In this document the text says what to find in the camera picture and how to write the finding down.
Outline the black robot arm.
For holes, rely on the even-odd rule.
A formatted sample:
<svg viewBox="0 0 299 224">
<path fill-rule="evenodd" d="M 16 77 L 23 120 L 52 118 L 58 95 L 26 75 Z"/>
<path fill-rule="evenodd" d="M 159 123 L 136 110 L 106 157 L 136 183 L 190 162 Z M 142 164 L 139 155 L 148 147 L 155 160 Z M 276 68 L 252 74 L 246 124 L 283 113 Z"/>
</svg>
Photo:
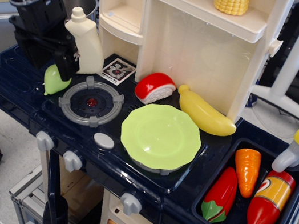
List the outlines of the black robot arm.
<svg viewBox="0 0 299 224">
<path fill-rule="evenodd" d="M 53 59 L 61 80 L 68 81 L 79 71 L 75 38 L 65 27 L 64 0 L 9 0 L 18 15 L 9 19 L 15 39 L 37 69 Z"/>
</svg>

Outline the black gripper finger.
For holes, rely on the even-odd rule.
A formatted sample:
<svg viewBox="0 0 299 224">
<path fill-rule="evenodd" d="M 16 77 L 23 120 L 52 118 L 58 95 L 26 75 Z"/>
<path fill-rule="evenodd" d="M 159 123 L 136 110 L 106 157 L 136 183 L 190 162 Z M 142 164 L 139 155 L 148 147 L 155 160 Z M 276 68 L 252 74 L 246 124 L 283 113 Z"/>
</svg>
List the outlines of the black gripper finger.
<svg viewBox="0 0 299 224">
<path fill-rule="evenodd" d="M 56 50 L 52 44 L 39 38 L 17 35 L 16 40 L 29 62 L 36 68 L 42 68 Z"/>
<path fill-rule="evenodd" d="M 62 81 L 69 81 L 79 71 L 79 53 L 76 44 L 59 43 L 52 53 Z"/>
</svg>

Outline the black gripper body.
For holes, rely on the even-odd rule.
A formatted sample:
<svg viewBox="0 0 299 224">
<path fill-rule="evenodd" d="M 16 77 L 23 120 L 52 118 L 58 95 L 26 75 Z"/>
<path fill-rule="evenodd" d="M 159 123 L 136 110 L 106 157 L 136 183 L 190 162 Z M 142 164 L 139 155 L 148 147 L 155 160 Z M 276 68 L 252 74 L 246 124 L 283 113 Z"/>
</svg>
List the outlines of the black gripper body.
<svg viewBox="0 0 299 224">
<path fill-rule="evenodd" d="M 19 17 L 10 22 L 20 44 L 75 53 L 75 39 L 65 28 L 67 12 L 63 0 L 11 0 Z"/>
</svg>

